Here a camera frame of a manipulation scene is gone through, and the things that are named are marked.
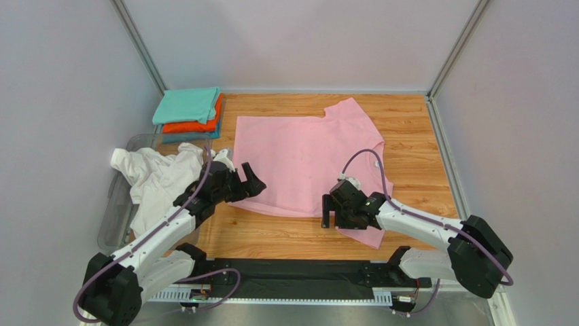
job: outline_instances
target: wooden surface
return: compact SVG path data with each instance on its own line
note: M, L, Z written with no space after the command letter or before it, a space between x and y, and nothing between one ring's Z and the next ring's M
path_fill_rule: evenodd
M385 140L384 167L394 183L393 197L417 209L456 217L449 183L432 126L420 95L226 94L222 137L214 149L234 147L239 115L323 116L323 108L353 97ZM431 247L386 232L379 250L336 230L322 229L320 218L271 217L221 203L200 228L197 246L209 257L388 260L402 245Z

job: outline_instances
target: blue folded shirt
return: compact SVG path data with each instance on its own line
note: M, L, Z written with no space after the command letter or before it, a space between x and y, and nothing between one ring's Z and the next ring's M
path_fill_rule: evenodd
M207 120L215 119L215 102L220 93L219 87L166 90L153 115L153 124L185 121L206 124Z
M209 132L209 136L212 139L217 139L221 137L221 123L223 122L223 114L225 113L225 103L221 108L221 116L219 116L219 121L217 122L217 126L215 126L215 131Z

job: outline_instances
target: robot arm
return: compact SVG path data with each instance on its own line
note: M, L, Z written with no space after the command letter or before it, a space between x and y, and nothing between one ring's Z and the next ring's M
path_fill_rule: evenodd
M211 165L205 164L201 175L207 172L207 178L200 189L199 181L191 184L154 227L112 255L98 253L89 261L85 286L97 273L102 275L80 295L81 308L107 325L128 325L151 296L192 274L195 261L205 258L194 246L183 244L162 256L212 216L220 202L254 197L266 188L249 163L242 164L247 177L242 182L231 155L230 149L221 150ZM198 193L189 201L194 191Z
M378 192L368 197L360 191L358 182L343 179L323 195L322 227L329 227L330 211L334 211L339 228L365 230L373 226L412 236L439 251L405 249L399 265L403 273L411 278L456 280L475 295L492 297L503 273L472 241L453 231L469 234L506 270L512 254L484 219L474 215L466 221L449 219L388 199Z

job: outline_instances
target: crumpled white cloth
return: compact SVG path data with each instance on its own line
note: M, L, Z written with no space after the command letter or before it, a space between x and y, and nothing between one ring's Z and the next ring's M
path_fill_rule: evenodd
M130 198L139 209L130 223L136 237L159 222L187 186L199 179L203 149L179 145L179 154L163 156L152 148L138 151L115 149L111 167L120 171L131 186Z

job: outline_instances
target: cable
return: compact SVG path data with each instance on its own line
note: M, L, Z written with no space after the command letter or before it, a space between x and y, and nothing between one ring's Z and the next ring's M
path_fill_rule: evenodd
M417 219L421 219L423 221L432 223L434 225L442 226L445 229L457 232L458 234L460 234L464 238L467 238L478 250L482 251L482 253L484 253L485 256L487 256L487 258L489 258L489 260L493 263L493 265L507 278L506 282L501 280L500 284L507 285L507 286L514 284L514 281L511 277L511 275L506 271L506 269L503 267L503 265L501 265L499 263L499 261L496 258L494 258L494 256L479 241L477 241L475 238L470 236L470 234L464 232L463 230L461 230L459 228L455 228L454 226L452 226L450 224L444 224L441 221L436 221L435 219L431 219L429 217L420 215L418 213L407 211L406 209L402 209L398 205L394 204L392 202L390 196L388 196L388 193L386 191L386 177L384 176L384 166L382 165L382 159L380 158L380 156L378 155L377 152L375 152L371 149L362 149L362 150L358 151L356 154L354 154L350 158L350 160L348 160L348 162L346 163L346 166L344 166L344 169L342 170L342 174L346 173L346 169L348 168L348 165L350 165L350 163L354 160L354 158L356 158L356 156L358 156L364 152L370 152L370 153L374 154L374 156L376 156L376 159L378 160L378 165L380 167L380 170L382 171L380 175L382 176L382 188L384 191L384 196L386 196L386 201L388 201L388 204L390 204L390 206L392 206L394 209L400 211L401 213L408 214L410 216L416 217Z
M416 279L416 291L414 291L414 302L416 302L416 303L418 302L419 290L420 290L420 281L417 278Z
M210 273L195 276L195 277L182 278L182 279L178 280L178 282L179 283L191 282L193 280L200 280L200 279L206 278L208 276L213 276L213 275L221 274L221 273L225 273L225 272L234 272L235 274L237 274L237 281L235 282L235 286L233 287L233 289L231 291L229 291L229 293L227 293L227 295L225 295L221 300L217 301L216 303L210 304L210 305L205 306L205 307L197 308L197 311L209 310L209 309L213 309L213 308L223 304L227 299L229 299L233 295L233 293L235 293L235 291L237 291L237 288L239 287L239 283L241 282L241 273L238 270L236 270L235 268L223 268L221 270L216 270L214 272L210 272Z
M201 187L203 186L203 184L205 183L205 181L207 180L207 177L209 176L209 170L211 168L211 162L212 162L212 157L211 157L211 149L209 149L208 146L205 146L205 151L207 151L207 167L205 168L205 174L203 174L203 177L201 178L201 181L199 181L199 184L197 185L197 188L195 189L195 191L193 192L193 194L189 197L189 199L187 199L187 201L185 202L185 204L183 204L179 209L177 209L177 211L175 211L168 219L168 222L171 222L172 220L175 219L175 217L182 212L182 210L184 210L184 208L189 205L189 203L191 203L191 201L195 198L195 196L197 196L197 194L199 193ZM106 271L110 270L111 268L113 268L114 266L118 265L121 261L125 260L127 257L129 257L130 255L132 255L135 251L137 251L140 247L142 247L150 238L152 238L157 232L159 232L159 230L161 230L165 225L167 224L167 222L163 222L161 223L159 226L157 226L157 228L155 228L151 233L149 233L147 236L145 236L143 238L143 240L139 241L139 243L137 243L132 249L131 251L125 253L124 255L122 255L121 257L119 257L118 259L114 260L112 263L106 265L104 268L102 268L101 270L99 270L96 274L94 274L91 278L89 278L86 283L84 283L82 285L82 287L80 288L80 290L78 291L78 293L76 294L74 301L73 301L73 313L75 315L75 317L84 322L84 323L99 323L100 320L98 319L89 319L86 318L84 316L82 316L82 314L78 311L78 303L80 301L80 297L82 296L82 294L86 291L86 289L92 284L94 283L101 275L103 275Z
M192 282L193 280L200 280L200 279L202 279L202 278L206 278L206 277L208 277L208 276L213 276L213 275L216 275L216 274L221 274L221 273L224 273L224 272L234 272L235 274L237 274L237 281L235 282L235 286L233 287L233 289L232 289L231 291L229 291L229 293L228 293L226 296L224 296L221 300L217 301L217 302L214 303L214 304L210 304L210 305L208 305L208 306L200 307L200 308L196 308L196 309L195 309L195 311L209 310L209 309L213 309L213 308L215 308L215 307L223 304L227 299L229 299L229 298L233 295L233 293L235 293L235 291L237 291L237 288L239 287L239 284L240 284L240 282L241 282L241 273L240 273L238 270L236 270L235 268L223 268L223 269L221 269L221 270L216 270L216 271L214 271L214 272L206 273L206 274L203 274L203 275L198 275L198 276L195 276L195 277L182 278L182 279L178 280L176 283ZM176 312L182 312L182 311L183 311L183 308L174 309L174 310L170 310L170 311L168 311L168 312L164 312L164 313L162 313L162 314L160 314L160 315L158 315L158 316L152 317L152 318L139 319L138 321L134 321L133 323L137 324L137 323L145 323L145 322L148 322L148 321L154 321L154 320L156 320L156 319L160 319L160 318L165 317L165 316L167 316L167 315L174 314L174 313L176 313Z
M425 313L428 309L430 309L430 306L432 306L432 304L434 303L434 300L436 299L436 296L438 295L438 290L440 289L440 279L438 279L436 281L436 285L434 286L434 293L432 294L432 296L430 297L430 299L428 300L428 302L426 303L426 305L424 307L422 307L422 309L413 312L413 313L409 313L409 312L400 312L400 311L395 311L392 310L392 312L394 314L397 314L398 316L403 316L403 317L411 317L411 316L419 316L420 314Z

